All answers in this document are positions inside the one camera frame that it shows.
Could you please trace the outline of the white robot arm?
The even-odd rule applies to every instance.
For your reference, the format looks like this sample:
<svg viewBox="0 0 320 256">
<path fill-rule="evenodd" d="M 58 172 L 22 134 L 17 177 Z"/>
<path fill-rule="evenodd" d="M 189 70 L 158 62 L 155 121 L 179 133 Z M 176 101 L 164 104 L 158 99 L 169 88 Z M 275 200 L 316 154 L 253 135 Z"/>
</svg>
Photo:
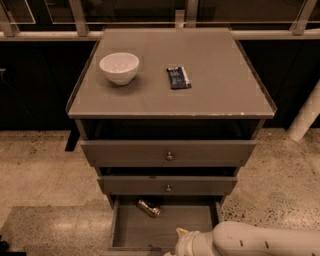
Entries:
<svg viewBox="0 0 320 256">
<path fill-rule="evenodd" d="M 208 232 L 178 229 L 174 256 L 320 256 L 319 131 L 265 129 Z"/>
</svg>

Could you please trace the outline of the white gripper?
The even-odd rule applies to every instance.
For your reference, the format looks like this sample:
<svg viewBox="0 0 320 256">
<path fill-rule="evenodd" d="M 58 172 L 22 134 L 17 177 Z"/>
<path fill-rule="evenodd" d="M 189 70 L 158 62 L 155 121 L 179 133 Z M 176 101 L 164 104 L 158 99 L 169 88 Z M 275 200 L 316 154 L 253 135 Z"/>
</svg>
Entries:
<svg viewBox="0 0 320 256">
<path fill-rule="evenodd" d="M 176 229 L 178 241 L 175 246 L 176 256 L 214 256 L 211 232 Z"/>
</svg>

